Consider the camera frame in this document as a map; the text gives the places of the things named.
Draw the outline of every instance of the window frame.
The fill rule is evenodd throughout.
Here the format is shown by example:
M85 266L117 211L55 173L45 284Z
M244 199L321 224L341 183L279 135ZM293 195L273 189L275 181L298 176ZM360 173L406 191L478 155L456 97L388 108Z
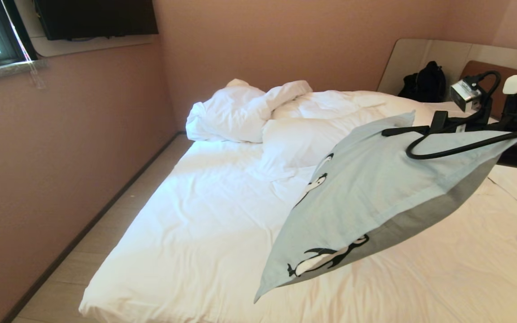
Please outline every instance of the window frame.
M17 41L11 20L30 59L37 59L14 1L7 0L4 4L0 0L0 66L26 61L22 44Z

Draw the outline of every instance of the penguin print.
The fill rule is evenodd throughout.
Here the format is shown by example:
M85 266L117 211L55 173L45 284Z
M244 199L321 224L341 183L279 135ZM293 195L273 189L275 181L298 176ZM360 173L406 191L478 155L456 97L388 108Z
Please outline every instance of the penguin print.
M314 190L315 188L317 188L318 186L322 185L322 183L324 183L324 181L326 180L326 176L328 176L327 173L324 173L322 174L322 176L320 176L317 180L315 180L314 182L312 183L308 183L308 185L306 186L306 189L304 190L304 193L302 194L302 196L300 197L300 200L295 204L295 206L293 207L293 209L299 205L300 202L302 202L302 200L304 200L304 198L308 195L308 192Z
M370 238L368 235L363 235L357 241L351 243L347 247L342 248L339 251L334 251L332 249L326 249L326 248L314 248L305 251L304 253L314 252L316 255L303 260L299 262L298 265L296 265L296 268L293 269L293 266L291 264L287 264L288 271L289 271L289 277L290 276L297 276L300 277L305 272L317 270L318 268L322 268L323 266L330 264L328 268L330 269L333 266L338 265L340 262L342 262L343 259L346 258L346 256L351 253L351 251L357 247L360 247L368 242Z
M331 153L330 155L326 156L323 160L322 160L322 163L320 163L320 166L316 169L316 171L318 171L319 169L322 168L322 166L324 166L324 164L326 164L327 162L331 161L332 158L334 158L334 153Z

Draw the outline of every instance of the baseboard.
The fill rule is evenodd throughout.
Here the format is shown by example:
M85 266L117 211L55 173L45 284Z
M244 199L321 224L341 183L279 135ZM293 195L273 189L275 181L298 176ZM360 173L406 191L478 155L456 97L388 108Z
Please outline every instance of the baseboard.
M73 249L80 243L80 241L91 231L93 226L99 222L99 220L109 211L111 206L125 194L125 191L131 187L131 185L149 168L149 166L158 158L159 155L167 148L169 145L173 142L174 139L178 135L184 135L186 134L185 131L179 131L173 135L171 139L169 139L164 146L161 147L159 151L157 151L156 154L154 154L151 159L143 166L141 169L135 174L113 198L99 211L95 217L84 227L84 229L81 230L80 233L63 249L63 251L59 254L59 256L47 267L47 269L37 278L35 283L31 285L29 290L21 297L21 299L13 306L13 308L6 314L4 319L2 319L1 323L12 323L12 321L17 317L19 312L23 309L25 305L31 300L31 297L35 295L35 293L41 288L41 286L47 281L47 279L53 274L53 272L57 269L57 267L67 258L67 256L73 251Z

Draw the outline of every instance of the bed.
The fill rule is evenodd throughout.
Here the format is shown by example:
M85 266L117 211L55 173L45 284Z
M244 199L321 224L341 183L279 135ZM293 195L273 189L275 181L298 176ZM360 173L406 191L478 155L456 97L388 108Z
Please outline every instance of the bed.
M452 104L342 95L380 98L368 109L386 117L416 110L415 125L435 110L461 115ZM517 170L500 166L423 233L253 304L269 251L314 171L261 180L253 174L261 146L195 142L99 268L81 313L105 323L517 322Z

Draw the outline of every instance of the wooden headboard panel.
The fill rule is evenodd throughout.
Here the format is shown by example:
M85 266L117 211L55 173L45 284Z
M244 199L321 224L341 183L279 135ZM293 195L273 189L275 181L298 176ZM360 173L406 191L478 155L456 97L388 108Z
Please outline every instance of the wooden headboard panel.
M504 89L504 82L512 75L517 75L517 70L509 67L498 66L494 64L483 63L481 61L469 61L464 69L462 70L462 74L460 75L460 79L464 78L464 76L474 76L478 74L482 74L484 72L495 70L500 72L502 76L502 81L500 86L492 95L492 99L494 100L492 104L492 113L491 116L494 119L500 119L502 116L502 110L504 110L504 103L506 101L506 95L502 92ZM489 75L480 82L480 86L486 91L490 90L492 85L494 85L494 76Z

